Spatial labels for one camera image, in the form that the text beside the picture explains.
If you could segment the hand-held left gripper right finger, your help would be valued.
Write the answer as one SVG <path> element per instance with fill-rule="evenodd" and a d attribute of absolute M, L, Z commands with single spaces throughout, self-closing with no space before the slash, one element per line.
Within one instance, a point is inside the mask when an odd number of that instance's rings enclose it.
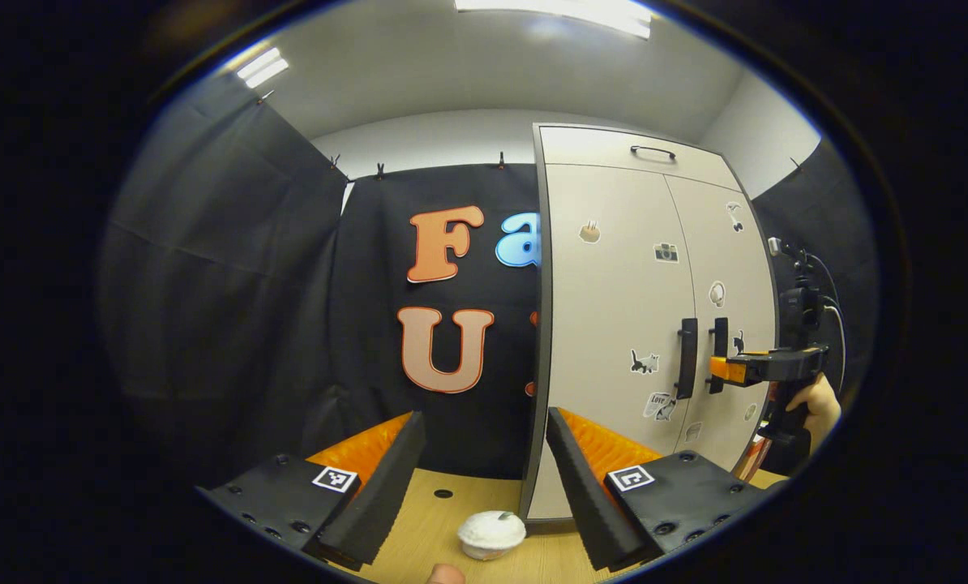
<path fill-rule="evenodd" d="M 546 441 L 595 569 L 691 547 L 782 488 L 755 487 L 691 450 L 658 454 L 566 408 L 548 408 Z"/>

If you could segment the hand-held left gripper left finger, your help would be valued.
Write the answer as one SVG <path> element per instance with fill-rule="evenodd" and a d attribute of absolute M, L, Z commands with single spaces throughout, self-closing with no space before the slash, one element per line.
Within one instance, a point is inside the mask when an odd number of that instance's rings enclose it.
<path fill-rule="evenodd" d="M 261 539 L 357 572 L 390 535 L 426 441 L 424 415 L 410 411 L 312 456 L 274 454 L 196 491 Z"/>

